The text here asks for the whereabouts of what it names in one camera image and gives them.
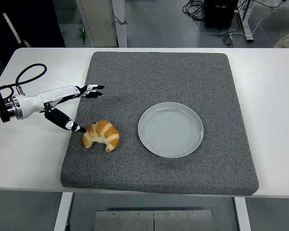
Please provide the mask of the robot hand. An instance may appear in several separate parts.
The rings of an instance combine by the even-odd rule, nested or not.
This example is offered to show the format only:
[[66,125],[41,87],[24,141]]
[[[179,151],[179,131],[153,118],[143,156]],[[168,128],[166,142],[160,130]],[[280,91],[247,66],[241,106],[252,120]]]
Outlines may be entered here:
[[97,98],[102,95],[99,90],[103,88],[102,85],[67,86],[35,96],[18,94],[13,96],[10,102],[14,106],[17,119],[29,118],[34,112],[44,113],[47,120],[64,130],[86,133],[86,128],[79,126],[55,106],[75,98]]

